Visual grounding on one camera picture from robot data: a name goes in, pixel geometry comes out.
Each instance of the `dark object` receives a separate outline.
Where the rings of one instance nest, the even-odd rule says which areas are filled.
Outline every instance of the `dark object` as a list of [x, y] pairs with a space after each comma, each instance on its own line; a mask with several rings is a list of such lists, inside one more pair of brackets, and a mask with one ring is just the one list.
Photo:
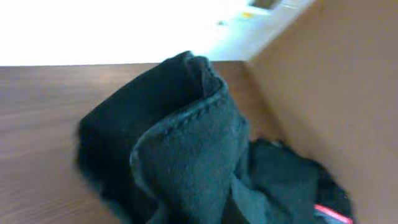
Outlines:
[[224, 80], [190, 52], [137, 77], [85, 116], [78, 166], [131, 223], [329, 223], [349, 200], [316, 162], [249, 143]]

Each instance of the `red strip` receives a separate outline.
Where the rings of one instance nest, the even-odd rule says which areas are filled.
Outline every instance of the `red strip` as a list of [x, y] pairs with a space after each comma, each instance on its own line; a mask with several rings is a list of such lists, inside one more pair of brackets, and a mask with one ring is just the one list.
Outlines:
[[327, 214], [328, 216], [333, 217], [333, 218], [335, 218], [335, 219], [337, 219], [337, 220], [339, 220], [339, 221], [341, 221], [343, 223], [347, 223], [347, 224], [353, 224], [354, 223], [354, 221], [352, 219], [347, 218], [347, 217], [345, 217], [343, 215], [340, 215], [339, 213], [333, 211], [332, 209], [326, 208], [326, 207], [324, 207], [322, 205], [315, 205], [315, 209], [318, 210], [318, 211], [321, 211], [321, 212]]

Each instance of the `brown wooden floor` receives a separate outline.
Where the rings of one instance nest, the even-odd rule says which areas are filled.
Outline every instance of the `brown wooden floor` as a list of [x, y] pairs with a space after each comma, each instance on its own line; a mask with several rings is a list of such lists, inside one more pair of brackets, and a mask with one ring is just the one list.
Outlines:
[[[0, 223], [119, 223], [73, 167], [74, 133], [87, 112], [153, 66], [0, 67]], [[215, 67], [252, 137], [279, 137], [243, 64]]]

